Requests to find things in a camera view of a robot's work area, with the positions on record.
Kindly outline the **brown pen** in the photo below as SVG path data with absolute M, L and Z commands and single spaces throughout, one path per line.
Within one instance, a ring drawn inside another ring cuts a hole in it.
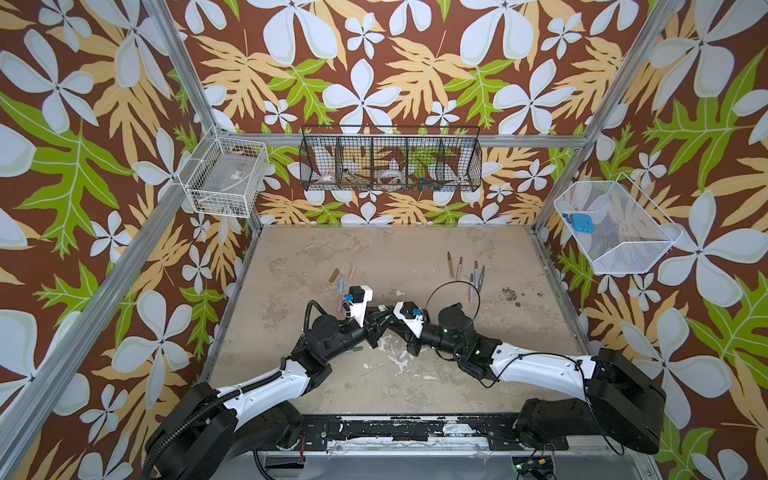
M 455 279 L 456 278 L 456 274 L 455 274 L 453 259 L 452 259 L 452 256 L 451 256 L 450 252 L 447 252 L 447 265 L 448 265 L 448 271 L 449 271 L 450 278 L 451 279 Z

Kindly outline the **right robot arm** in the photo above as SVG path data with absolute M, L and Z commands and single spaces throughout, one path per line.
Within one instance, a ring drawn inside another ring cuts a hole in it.
M 488 388 L 524 383 L 563 394 L 557 401 L 525 402 L 515 428 L 527 443 L 601 435 L 640 453 L 658 453 L 666 395 L 621 353 L 602 348 L 593 356 L 569 357 L 526 350 L 477 333 L 461 304 L 443 308 L 437 323 L 412 302 L 398 303 L 394 315 L 391 327 L 413 355 L 423 347 L 449 354 Z

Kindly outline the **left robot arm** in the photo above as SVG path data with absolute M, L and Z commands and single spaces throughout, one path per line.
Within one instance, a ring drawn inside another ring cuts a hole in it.
M 143 479 L 209 479 L 225 461 L 236 432 L 271 408 L 317 388 L 330 360 L 367 342 L 375 346 L 397 319 L 391 308 L 362 308 L 362 320 L 339 320 L 312 300 L 302 334 L 280 366 L 251 380 L 214 389 L 194 387 L 145 446 Z

